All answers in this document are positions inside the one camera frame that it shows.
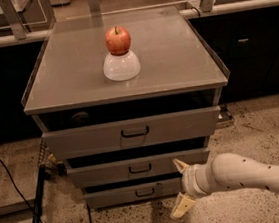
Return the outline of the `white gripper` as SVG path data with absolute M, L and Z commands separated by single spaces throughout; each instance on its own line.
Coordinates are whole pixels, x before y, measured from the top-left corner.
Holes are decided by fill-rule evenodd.
M 170 214 L 171 218 L 180 219 L 195 204 L 198 198 L 206 197 L 211 194 L 209 181 L 207 178 L 207 165 L 189 165 L 181 160 L 173 159 L 176 169 L 183 173 L 183 189 L 187 194 L 179 192 L 174 208 Z

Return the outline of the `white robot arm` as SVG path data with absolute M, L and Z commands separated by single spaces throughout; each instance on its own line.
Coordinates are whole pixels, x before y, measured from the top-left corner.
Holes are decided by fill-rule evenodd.
M 215 192 L 255 188 L 279 194 L 279 165 L 262 164 L 233 153 L 217 155 L 210 164 L 189 165 L 174 159 L 182 174 L 182 189 L 170 214 L 180 219 L 199 198 Z

